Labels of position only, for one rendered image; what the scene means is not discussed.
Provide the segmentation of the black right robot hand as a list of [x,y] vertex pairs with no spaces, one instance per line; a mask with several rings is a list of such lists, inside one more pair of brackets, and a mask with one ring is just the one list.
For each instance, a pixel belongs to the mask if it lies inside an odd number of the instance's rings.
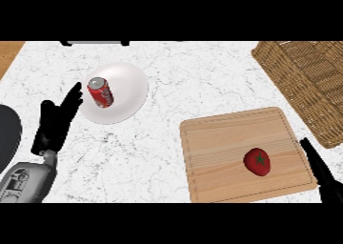
[[322,201],[329,204],[343,203],[343,184],[335,179],[328,163],[317,153],[308,138],[300,140],[314,176],[320,185]]

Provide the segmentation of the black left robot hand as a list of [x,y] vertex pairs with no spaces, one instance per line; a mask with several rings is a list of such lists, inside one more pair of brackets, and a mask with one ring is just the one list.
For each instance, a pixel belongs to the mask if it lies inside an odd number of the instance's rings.
[[83,103],[82,83],[71,88],[59,106],[51,100],[42,103],[40,128],[37,130],[31,153],[42,155],[48,150],[61,151],[67,140],[71,123]]

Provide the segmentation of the red tomato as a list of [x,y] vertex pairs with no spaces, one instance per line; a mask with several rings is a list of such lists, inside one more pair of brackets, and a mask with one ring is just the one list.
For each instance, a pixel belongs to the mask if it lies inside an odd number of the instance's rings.
[[267,176],[270,173],[270,158],[267,152],[260,149],[254,148],[244,157],[244,164],[247,169],[257,175],[257,176]]

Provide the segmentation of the wooden cutting board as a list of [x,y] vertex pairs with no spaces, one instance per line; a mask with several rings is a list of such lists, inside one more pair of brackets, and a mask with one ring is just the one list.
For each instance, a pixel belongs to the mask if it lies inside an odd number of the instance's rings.
[[[297,136],[280,108],[270,107],[191,119],[180,124],[191,199],[252,202],[317,188]],[[266,151],[270,172],[255,175],[244,163]]]

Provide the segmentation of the wicker basket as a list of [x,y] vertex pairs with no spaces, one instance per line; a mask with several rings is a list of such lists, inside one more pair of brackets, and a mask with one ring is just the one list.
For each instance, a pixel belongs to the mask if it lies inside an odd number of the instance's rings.
[[252,56],[320,144],[343,143],[343,41],[261,41]]

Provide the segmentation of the dark grey round object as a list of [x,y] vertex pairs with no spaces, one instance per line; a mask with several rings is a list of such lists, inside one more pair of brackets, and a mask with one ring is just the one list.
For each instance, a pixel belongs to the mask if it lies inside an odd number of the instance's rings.
[[0,173],[15,157],[21,133],[23,125],[17,111],[0,104]]

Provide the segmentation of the red soda can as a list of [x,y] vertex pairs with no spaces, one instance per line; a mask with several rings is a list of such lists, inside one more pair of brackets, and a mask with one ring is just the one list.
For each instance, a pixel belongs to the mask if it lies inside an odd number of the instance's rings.
[[104,77],[93,77],[87,84],[95,102],[101,108],[108,108],[114,103],[110,82]]

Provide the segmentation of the white plate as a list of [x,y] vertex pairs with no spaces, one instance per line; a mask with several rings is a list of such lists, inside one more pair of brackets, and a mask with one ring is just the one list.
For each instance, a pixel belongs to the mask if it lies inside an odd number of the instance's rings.
[[[108,108],[98,106],[87,89],[89,81],[104,77],[110,82],[114,103]],[[110,125],[127,120],[140,110],[148,97],[148,77],[133,64],[117,62],[102,66],[82,81],[83,104],[80,112],[98,124]]]

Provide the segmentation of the brown wooden surface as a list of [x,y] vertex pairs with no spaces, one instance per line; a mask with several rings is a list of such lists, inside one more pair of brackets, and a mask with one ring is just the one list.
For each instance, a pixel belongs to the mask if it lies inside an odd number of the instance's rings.
[[24,41],[0,41],[0,81],[17,59],[24,44]]

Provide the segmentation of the grey appliance with black feet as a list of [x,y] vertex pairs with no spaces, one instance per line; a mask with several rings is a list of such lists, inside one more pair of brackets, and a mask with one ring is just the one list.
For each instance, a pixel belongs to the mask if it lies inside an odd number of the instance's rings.
[[82,44],[118,44],[123,47],[130,46],[130,41],[59,41],[62,46],[71,47]]

